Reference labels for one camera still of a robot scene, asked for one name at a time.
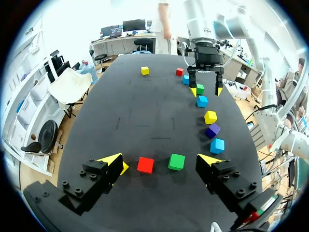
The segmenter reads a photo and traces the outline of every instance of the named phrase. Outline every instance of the floor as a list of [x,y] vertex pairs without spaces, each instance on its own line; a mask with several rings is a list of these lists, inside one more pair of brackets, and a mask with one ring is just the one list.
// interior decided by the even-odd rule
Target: floor
[[[105,63],[105,66],[109,66],[112,63]],[[104,73],[103,74],[97,74],[98,78],[104,78]],[[238,105],[238,107],[240,108],[243,117],[246,119],[253,111],[254,111],[254,106],[257,104],[253,99],[248,98],[247,101],[244,100],[240,100],[235,98],[236,104]],[[78,111],[81,109],[82,105],[77,105],[76,108],[74,109],[74,113],[78,114]],[[68,138],[71,126],[73,125],[73,122],[75,120],[75,117],[72,118],[68,118],[67,116],[64,117],[59,129],[63,131],[63,135],[62,135],[62,139],[61,139],[61,144],[63,144],[65,146],[66,140]],[[254,123],[256,123],[256,120],[253,116],[251,116],[248,121],[253,121]],[[59,165],[61,162],[61,157],[62,157],[62,151],[63,150],[59,150],[59,152],[57,154],[52,154],[50,156],[50,159],[52,159],[52,161],[55,162],[55,169],[54,169],[54,173],[52,177],[43,175],[42,173],[39,173],[31,168],[29,168],[28,166],[21,164],[20,167],[20,183],[21,183],[21,190],[23,190],[26,186],[28,186],[29,184],[33,183],[34,181],[40,181],[41,183],[44,183],[45,180],[49,180],[52,184],[54,184],[55,186],[57,185],[57,179],[58,179],[58,170],[59,170]],[[270,154],[269,156],[268,154],[268,150],[267,148],[263,148],[258,152],[258,157],[259,159],[264,159],[265,161],[269,161],[272,159],[272,155]],[[279,159],[277,160],[276,166],[279,165],[281,162],[283,161],[283,159]],[[279,181],[279,177],[284,176],[287,173],[287,170],[284,168],[281,168],[279,171],[279,174],[275,173],[272,175],[269,175],[265,178],[263,178],[262,180],[262,186],[263,189],[266,189],[268,187],[273,187],[274,189],[278,190],[278,193],[280,193],[281,195],[283,195],[284,197],[286,196],[290,196],[293,193],[293,189],[288,188],[288,177],[284,177]],[[279,216],[274,214],[273,216],[271,216],[269,218],[269,222],[272,222],[274,220],[276,220]]]

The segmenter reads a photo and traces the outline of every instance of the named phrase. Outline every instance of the laptop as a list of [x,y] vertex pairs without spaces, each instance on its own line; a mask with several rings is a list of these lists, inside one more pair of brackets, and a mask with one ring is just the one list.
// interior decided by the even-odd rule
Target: laptop
[[122,35],[122,28],[111,29],[111,35],[108,39],[117,38]]

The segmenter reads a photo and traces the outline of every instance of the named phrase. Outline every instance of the black mount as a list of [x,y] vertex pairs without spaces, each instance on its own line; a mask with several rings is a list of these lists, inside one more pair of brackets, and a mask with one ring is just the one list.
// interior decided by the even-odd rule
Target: black mount
[[91,231],[93,228],[83,224],[79,215],[89,211],[103,193],[110,192],[122,170],[122,155],[110,165],[90,159],[74,178],[63,180],[62,186],[56,188],[49,181],[36,181],[23,193],[48,231]]
[[[265,221],[283,199],[281,195],[275,195],[275,190],[271,188],[259,192],[257,183],[247,180],[238,171],[237,166],[229,160],[209,165],[198,155],[196,172],[206,184],[209,192],[216,193],[228,210],[238,215],[231,227],[232,230],[240,226],[244,228],[265,226]],[[265,208],[266,203],[271,200],[273,202]]]

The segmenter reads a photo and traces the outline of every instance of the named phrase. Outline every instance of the screw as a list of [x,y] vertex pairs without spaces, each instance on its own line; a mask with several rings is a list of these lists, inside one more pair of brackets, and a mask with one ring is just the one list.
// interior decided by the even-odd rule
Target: screw
[[35,201],[35,203],[39,203],[40,202],[40,198],[39,197],[35,197],[34,201]]
[[86,176],[86,173],[85,173],[85,171],[81,170],[81,171],[79,171],[79,175]]
[[97,179],[97,175],[96,174],[91,174],[90,175],[90,179],[95,181]]
[[239,197],[243,196],[243,194],[245,194],[245,190],[242,188],[236,192],[236,195],[238,195]]
[[256,185],[257,185],[256,182],[252,182],[252,183],[250,184],[250,188],[251,188],[251,189],[255,189],[255,188],[256,188]]
[[43,193],[43,197],[48,197],[49,196],[49,193],[46,191]]
[[63,186],[64,188],[70,187],[68,181],[66,181],[66,180],[62,181],[62,186]]
[[80,196],[83,195],[83,191],[80,188],[76,188],[75,189],[75,194],[76,194],[76,196],[80,197]]
[[229,178],[230,178],[229,175],[224,175],[223,176],[223,180],[225,180],[225,181],[229,180]]
[[240,171],[234,172],[233,176],[234,176],[234,177],[239,177],[239,176],[240,176]]

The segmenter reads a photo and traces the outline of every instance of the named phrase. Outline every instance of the cube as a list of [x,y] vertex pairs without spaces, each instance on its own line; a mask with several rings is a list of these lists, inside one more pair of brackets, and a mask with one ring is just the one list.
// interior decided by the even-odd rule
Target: cube
[[221,128],[220,128],[217,124],[212,123],[211,126],[206,130],[205,133],[206,133],[206,135],[207,135],[210,139],[212,139],[212,138],[214,138],[214,137],[217,136],[217,134],[219,133],[220,129],[221,129]]
[[185,156],[173,153],[169,158],[168,168],[176,170],[176,171],[180,171],[184,167],[184,159],[185,159]]
[[197,106],[201,108],[205,108],[208,104],[208,99],[205,96],[198,96],[197,97]]
[[197,94],[202,95],[204,92],[204,86],[201,84],[197,84]]
[[205,123],[206,124],[212,124],[217,121],[217,114],[214,111],[207,111],[204,115]]
[[214,139],[211,142],[211,153],[220,154],[225,149],[224,140]]
[[183,84],[189,85],[189,76],[188,75],[183,75]]
[[141,72],[142,75],[148,75],[149,74],[149,68],[147,66],[141,67],[140,72]]
[[153,172],[154,160],[150,158],[140,157],[137,170],[141,173],[151,174]]
[[183,69],[178,68],[178,69],[176,70],[176,76],[183,76]]

